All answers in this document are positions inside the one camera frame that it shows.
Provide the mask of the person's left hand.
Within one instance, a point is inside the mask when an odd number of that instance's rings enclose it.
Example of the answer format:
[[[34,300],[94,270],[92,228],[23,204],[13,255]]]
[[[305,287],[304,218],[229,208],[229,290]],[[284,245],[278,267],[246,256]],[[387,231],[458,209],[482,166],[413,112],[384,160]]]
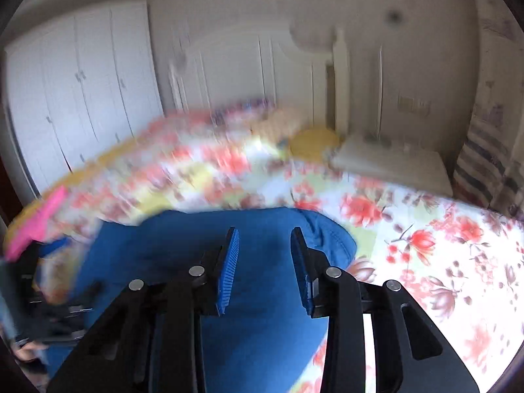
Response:
[[[20,362],[29,362],[35,359],[45,360],[45,352],[48,346],[39,342],[29,342],[22,345],[10,342],[12,355]]]

